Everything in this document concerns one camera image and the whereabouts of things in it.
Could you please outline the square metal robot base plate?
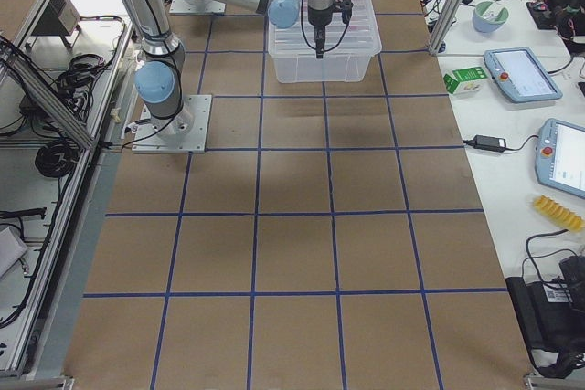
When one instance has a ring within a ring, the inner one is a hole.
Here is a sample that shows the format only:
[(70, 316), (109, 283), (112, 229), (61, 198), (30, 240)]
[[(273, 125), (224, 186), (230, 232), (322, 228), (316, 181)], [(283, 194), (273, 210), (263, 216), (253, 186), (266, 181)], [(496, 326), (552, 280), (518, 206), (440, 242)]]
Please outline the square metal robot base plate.
[(212, 107), (211, 95), (184, 95), (183, 109), (161, 132), (164, 121), (151, 120), (147, 106), (141, 116), (150, 119), (135, 130), (138, 138), (131, 144), (135, 153), (203, 153)]

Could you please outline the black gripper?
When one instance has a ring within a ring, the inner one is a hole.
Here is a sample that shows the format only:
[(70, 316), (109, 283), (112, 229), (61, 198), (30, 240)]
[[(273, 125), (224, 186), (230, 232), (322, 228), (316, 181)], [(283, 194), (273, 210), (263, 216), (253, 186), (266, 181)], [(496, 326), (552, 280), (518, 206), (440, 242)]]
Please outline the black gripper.
[(326, 26), (331, 23), (331, 0), (307, 0), (308, 20), (314, 26), (315, 56), (325, 53)]

